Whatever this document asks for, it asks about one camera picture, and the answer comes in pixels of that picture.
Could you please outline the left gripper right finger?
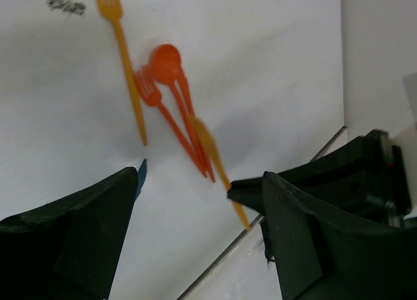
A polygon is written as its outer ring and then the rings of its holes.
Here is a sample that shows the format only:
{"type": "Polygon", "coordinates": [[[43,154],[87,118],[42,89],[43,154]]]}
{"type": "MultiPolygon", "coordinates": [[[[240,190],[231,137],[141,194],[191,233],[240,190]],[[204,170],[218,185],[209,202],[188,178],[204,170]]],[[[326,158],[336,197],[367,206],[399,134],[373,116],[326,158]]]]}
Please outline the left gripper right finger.
{"type": "Polygon", "coordinates": [[[268,229],[284,299],[415,299],[416,229],[323,202],[264,173],[268,229]]]}

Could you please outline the orange spoon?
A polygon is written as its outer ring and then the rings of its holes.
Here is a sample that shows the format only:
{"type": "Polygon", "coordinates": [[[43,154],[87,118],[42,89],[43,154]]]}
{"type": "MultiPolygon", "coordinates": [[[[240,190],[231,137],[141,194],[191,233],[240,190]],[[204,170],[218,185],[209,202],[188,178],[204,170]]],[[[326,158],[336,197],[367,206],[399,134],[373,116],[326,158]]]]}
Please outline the orange spoon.
{"type": "MultiPolygon", "coordinates": [[[[172,44],[159,45],[159,47],[157,47],[154,50],[151,56],[151,72],[154,79],[158,83],[167,85],[170,88],[172,94],[174,95],[175,100],[177,101],[177,104],[179,106],[182,119],[186,126],[186,130],[197,154],[198,160],[200,161],[200,164],[203,165],[202,158],[199,155],[197,145],[197,133],[195,132],[190,122],[191,115],[189,115],[188,113],[188,109],[179,85],[178,77],[182,73],[184,73],[182,69],[182,61],[179,50],[172,44]]],[[[208,166],[208,175],[211,178],[212,182],[215,183],[216,180],[211,163],[209,162],[209,157],[206,154],[205,150],[204,153],[208,166]]]]}

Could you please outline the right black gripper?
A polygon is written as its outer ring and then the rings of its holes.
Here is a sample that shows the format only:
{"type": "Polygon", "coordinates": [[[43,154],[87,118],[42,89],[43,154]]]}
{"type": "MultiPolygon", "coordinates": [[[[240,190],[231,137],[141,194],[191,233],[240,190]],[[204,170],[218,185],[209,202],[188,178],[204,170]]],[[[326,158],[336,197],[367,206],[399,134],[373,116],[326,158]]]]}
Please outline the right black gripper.
{"type": "MultiPolygon", "coordinates": [[[[403,154],[383,130],[371,130],[354,139],[361,148],[360,160],[326,156],[275,175],[323,202],[358,217],[402,227],[411,212],[411,199],[403,154]]],[[[227,198],[248,207],[268,220],[265,177],[236,180],[227,198]]]]}

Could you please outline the yellow fork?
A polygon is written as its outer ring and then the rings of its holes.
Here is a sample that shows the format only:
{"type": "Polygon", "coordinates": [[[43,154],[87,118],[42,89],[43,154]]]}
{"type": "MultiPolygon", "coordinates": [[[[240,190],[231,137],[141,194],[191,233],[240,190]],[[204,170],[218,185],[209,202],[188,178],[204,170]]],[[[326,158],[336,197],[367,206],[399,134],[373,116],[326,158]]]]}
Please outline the yellow fork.
{"type": "Polygon", "coordinates": [[[128,45],[124,35],[121,19],[123,17],[123,9],[121,0],[96,0],[98,10],[103,18],[105,18],[113,27],[115,37],[117,39],[121,61],[124,68],[124,74],[130,94],[131,103],[136,117],[136,122],[139,127],[141,140],[144,146],[147,146],[147,131],[145,127],[145,120],[143,117],[143,110],[140,103],[139,93],[133,77],[132,62],[128,51],[128,45]]]}

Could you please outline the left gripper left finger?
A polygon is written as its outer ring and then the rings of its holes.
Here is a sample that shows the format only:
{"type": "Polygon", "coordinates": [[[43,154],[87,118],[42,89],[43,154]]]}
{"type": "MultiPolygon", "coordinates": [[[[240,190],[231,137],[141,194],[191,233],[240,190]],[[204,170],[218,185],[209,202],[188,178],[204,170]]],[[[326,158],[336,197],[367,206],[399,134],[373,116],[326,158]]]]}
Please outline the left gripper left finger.
{"type": "Polygon", "coordinates": [[[137,171],[1,221],[2,299],[108,299],[136,200],[137,171]]]}

